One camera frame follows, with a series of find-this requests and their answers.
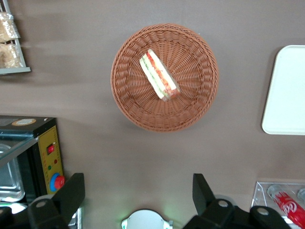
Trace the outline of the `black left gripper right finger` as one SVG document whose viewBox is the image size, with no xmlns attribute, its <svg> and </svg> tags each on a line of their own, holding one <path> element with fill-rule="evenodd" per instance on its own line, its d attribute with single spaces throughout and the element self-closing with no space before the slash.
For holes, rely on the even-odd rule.
<svg viewBox="0 0 305 229">
<path fill-rule="evenodd" d="M 203 174 L 193 175 L 193 202 L 197 215 L 185 229 L 289 229 L 281 215 L 272 208 L 254 206 L 249 212 L 229 200 L 216 198 Z"/>
</svg>

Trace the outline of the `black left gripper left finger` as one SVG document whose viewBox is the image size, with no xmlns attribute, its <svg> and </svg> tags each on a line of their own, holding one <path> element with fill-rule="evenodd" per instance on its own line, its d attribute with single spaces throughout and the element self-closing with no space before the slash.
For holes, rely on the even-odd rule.
<svg viewBox="0 0 305 229">
<path fill-rule="evenodd" d="M 41 196 L 23 211 L 13 214 L 0 208 L 2 229 L 67 229 L 85 198 L 84 174 L 75 173 L 52 197 Z"/>
</svg>

